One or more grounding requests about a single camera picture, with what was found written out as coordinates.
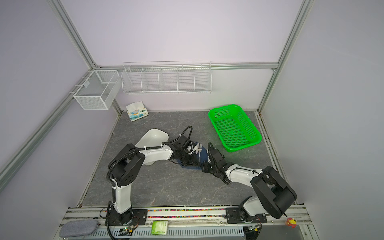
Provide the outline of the blue paper napkin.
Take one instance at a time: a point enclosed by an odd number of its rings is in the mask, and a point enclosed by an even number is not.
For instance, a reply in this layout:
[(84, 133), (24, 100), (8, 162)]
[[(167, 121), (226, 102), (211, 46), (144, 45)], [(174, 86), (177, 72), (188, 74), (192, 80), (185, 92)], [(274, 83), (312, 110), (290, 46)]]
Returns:
[(201, 170), (202, 171), (202, 163), (204, 161), (209, 161), (208, 152), (207, 152), (207, 150), (203, 146), (202, 146), (201, 154), (199, 156), (199, 160), (200, 160), (200, 166), (199, 167), (197, 167), (197, 168), (185, 168), (185, 169)]

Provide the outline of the silver fork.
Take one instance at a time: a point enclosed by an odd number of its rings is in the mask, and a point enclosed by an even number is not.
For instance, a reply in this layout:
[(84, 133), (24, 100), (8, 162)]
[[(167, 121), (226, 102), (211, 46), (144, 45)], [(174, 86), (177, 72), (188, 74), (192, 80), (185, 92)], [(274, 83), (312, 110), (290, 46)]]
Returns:
[(200, 156), (201, 151), (202, 151), (202, 145), (200, 143), (197, 143), (195, 146), (196, 154)]

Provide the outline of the white rectangular dish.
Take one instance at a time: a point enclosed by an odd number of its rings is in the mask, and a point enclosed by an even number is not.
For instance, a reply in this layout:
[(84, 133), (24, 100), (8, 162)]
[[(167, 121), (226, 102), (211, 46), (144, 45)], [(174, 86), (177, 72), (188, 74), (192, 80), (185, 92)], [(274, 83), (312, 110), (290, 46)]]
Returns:
[(143, 165), (150, 166), (156, 161), (169, 160), (172, 156), (172, 151), (169, 146), (163, 146), (161, 149), (150, 150), (149, 147), (160, 146), (169, 140), (169, 135), (158, 129), (149, 130), (135, 145), (137, 148), (144, 148), (141, 151), (145, 155)]

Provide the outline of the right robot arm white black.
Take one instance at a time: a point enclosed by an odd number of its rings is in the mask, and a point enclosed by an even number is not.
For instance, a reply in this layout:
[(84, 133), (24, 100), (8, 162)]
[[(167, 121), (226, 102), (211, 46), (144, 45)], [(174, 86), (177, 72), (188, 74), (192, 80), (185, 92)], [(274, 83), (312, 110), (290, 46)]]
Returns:
[(269, 214), (279, 219), (297, 200), (297, 194), (286, 180), (271, 166), (251, 169), (237, 164), (201, 164), (204, 173), (213, 174), (226, 184), (240, 183), (254, 189), (256, 195), (246, 198), (238, 206), (235, 219), (250, 223), (257, 215)]

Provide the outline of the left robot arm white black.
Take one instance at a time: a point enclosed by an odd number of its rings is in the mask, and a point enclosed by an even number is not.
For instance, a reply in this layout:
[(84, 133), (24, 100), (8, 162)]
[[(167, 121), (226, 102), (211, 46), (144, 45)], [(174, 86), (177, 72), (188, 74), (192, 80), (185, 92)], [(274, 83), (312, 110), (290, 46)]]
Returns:
[(199, 168), (201, 161), (198, 151), (189, 152), (193, 147), (168, 146), (136, 147), (126, 145), (110, 162), (106, 178), (112, 185), (113, 200), (109, 202), (106, 225), (130, 225), (136, 217), (131, 203), (132, 184), (145, 164), (156, 161), (171, 161), (182, 167)]

